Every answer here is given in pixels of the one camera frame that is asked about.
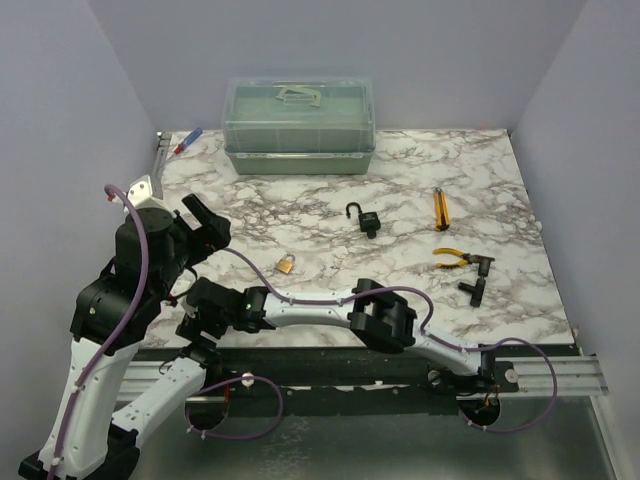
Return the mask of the black Kaijing padlock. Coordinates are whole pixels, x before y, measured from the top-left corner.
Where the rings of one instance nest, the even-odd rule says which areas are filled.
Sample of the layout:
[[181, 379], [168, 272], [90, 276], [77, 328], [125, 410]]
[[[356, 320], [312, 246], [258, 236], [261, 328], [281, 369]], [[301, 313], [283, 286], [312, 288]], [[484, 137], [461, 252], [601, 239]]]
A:
[[364, 212], [359, 203], [349, 202], [345, 207], [345, 214], [348, 219], [351, 218], [351, 210], [353, 208], [357, 210], [360, 231], [365, 233], [369, 239], [374, 239], [381, 228], [378, 214], [375, 211]]

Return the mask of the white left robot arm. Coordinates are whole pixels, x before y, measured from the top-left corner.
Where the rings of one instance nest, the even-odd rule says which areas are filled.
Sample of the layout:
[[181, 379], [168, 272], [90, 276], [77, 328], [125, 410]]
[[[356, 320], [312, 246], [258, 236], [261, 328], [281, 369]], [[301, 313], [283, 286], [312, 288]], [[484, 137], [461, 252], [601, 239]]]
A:
[[214, 393], [220, 368], [182, 359], [127, 408], [115, 408], [124, 375], [176, 280], [231, 241], [228, 219], [189, 194], [199, 221], [191, 228], [161, 206], [130, 207], [115, 233], [115, 254], [76, 299], [71, 362], [59, 411], [45, 445], [18, 469], [25, 479], [127, 479], [146, 437], [196, 391]]

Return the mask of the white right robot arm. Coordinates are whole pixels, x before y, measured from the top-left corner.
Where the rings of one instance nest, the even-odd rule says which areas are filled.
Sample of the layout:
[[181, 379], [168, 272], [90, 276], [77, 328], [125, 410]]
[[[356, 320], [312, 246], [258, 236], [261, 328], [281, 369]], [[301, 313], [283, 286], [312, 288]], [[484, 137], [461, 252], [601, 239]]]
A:
[[372, 351], [409, 350], [435, 362], [441, 367], [436, 387], [445, 392], [493, 390], [493, 356], [475, 343], [431, 328], [427, 321], [417, 327], [417, 313], [400, 292], [417, 291], [360, 279], [351, 290], [301, 297], [269, 286], [239, 292], [200, 278], [183, 299], [185, 315], [176, 334], [213, 345], [228, 329], [256, 334], [299, 325], [337, 327], [351, 331]]

